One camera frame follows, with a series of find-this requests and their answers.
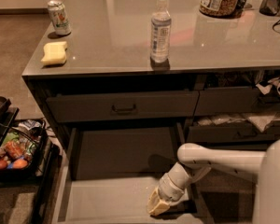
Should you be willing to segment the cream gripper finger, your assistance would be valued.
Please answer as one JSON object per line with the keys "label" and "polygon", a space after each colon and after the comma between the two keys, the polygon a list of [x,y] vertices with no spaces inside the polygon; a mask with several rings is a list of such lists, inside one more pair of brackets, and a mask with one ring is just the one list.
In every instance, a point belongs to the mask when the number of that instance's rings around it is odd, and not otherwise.
{"label": "cream gripper finger", "polygon": [[147,202],[147,212],[151,216],[158,216],[162,213],[165,213],[170,209],[170,204],[163,200],[161,196],[159,195],[159,190],[157,188],[154,188],[151,195],[148,198]]}

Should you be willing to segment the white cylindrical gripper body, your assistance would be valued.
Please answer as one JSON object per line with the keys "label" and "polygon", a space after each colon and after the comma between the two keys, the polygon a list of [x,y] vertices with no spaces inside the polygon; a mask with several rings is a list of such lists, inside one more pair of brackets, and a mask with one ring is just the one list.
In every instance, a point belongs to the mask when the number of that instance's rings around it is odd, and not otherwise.
{"label": "white cylindrical gripper body", "polygon": [[190,170],[177,162],[159,181],[158,194],[168,204],[177,203],[192,181]]}

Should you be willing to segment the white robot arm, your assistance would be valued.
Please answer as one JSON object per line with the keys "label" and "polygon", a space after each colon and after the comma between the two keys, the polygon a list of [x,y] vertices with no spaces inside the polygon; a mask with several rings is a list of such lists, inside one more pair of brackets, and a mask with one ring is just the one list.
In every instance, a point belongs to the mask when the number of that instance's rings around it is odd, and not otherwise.
{"label": "white robot arm", "polygon": [[158,216],[177,205],[185,189],[216,169],[256,184],[253,224],[280,224],[280,139],[264,151],[212,149],[185,143],[177,162],[165,173],[147,202]]}

